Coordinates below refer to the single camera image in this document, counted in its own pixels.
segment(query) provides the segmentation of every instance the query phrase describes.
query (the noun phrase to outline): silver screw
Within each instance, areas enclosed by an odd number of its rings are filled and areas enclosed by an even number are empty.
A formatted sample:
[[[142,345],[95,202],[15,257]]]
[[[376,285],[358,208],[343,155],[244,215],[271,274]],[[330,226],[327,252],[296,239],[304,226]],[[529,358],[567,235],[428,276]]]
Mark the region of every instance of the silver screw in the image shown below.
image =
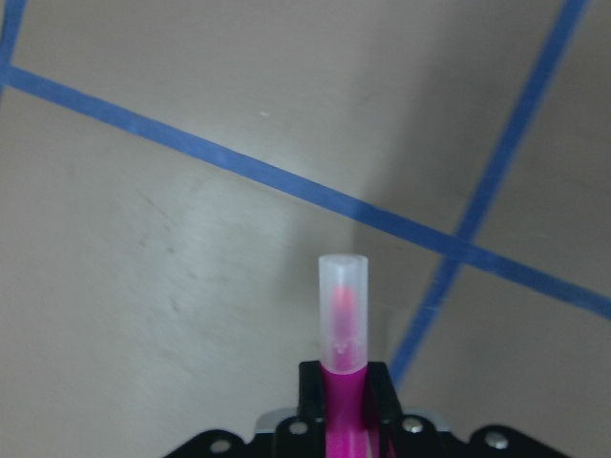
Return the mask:
[[[231,443],[225,439],[217,439],[210,445],[210,451],[213,453],[225,453],[231,448]]]
[[[290,426],[288,427],[288,430],[290,431],[291,434],[295,434],[298,436],[302,434],[306,434],[307,433],[307,423],[304,423],[304,422],[291,423]]]
[[[500,432],[490,431],[484,438],[489,447],[503,450],[509,446],[509,441]]]
[[[405,431],[410,432],[412,434],[422,432],[422,429],[424,429],[424,425],[422,425],[422,422],[416,417],[406,418],[401,424],[401,426]]]

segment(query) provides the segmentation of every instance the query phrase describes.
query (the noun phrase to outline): blue line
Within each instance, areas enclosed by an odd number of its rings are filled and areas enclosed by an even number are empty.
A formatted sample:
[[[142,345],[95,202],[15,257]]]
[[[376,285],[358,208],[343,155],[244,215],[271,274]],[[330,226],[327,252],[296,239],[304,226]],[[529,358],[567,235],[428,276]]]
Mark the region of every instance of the blue line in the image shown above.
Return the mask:
[[[0,97],[2,97],[7,71],[17,44],[26,3],[26,0],[7,0],[4,6],[4,21],[0,38]]]
[[[601,294],[503,258],[465,240],[387,212],[307,178],[241,155],[198,136],[15,67],[9,70],[7,84],[14,89],[38,96],[333,213],[362,222],[399,239],[415,243],[450,260],[467,263],[611,320],[611,299]]]
[[[556,24],[548,35],[509,122],[496,144],[471,203],[455,231],[459,239],[472,241],[477,236],[503,179],[516,157],[517,149],[533,122],[586,4],[587,0],[567,0],[560,10]],[[456,260],[445,259],[441,262],[430,289],[420,303],[390,364],[390,376],[395,385],[400,385],[405,378],[417,350],[424,342],[444,300],[452,289],[460,268],[461,263]]]

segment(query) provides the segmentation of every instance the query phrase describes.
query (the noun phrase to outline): marker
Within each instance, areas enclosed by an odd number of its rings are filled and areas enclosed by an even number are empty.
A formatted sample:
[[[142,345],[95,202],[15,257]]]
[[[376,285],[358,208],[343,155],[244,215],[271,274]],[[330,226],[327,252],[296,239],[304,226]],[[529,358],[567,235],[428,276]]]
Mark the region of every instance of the marker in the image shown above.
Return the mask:
[[[357,255],[325,255],[318,265],[326,457],[366,458],[368,433],[362,405],[368,362],[368,260]]]

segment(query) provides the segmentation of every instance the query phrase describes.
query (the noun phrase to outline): clear plastic cap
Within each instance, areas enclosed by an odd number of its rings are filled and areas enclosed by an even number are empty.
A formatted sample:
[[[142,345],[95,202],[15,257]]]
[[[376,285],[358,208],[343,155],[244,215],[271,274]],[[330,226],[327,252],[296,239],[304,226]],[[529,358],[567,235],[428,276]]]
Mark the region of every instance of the clear plastic cap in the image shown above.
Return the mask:
[[[321,293],[321,363],[351,374],[367,364],[368,260],[324,255],[318,260]]]

